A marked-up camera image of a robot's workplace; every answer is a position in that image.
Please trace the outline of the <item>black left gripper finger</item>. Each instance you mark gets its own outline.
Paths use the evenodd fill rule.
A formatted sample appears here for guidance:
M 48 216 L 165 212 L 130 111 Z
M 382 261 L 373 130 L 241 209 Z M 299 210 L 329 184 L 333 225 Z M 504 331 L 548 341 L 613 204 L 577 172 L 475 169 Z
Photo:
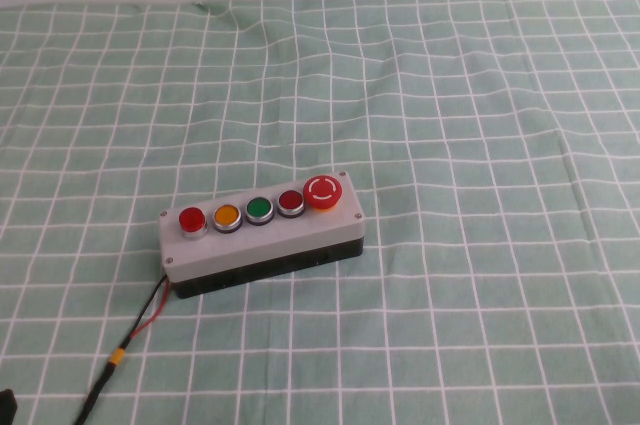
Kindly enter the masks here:
M 12 425 L 18 405 L 12 389 L 0 392 L 0 425 Z

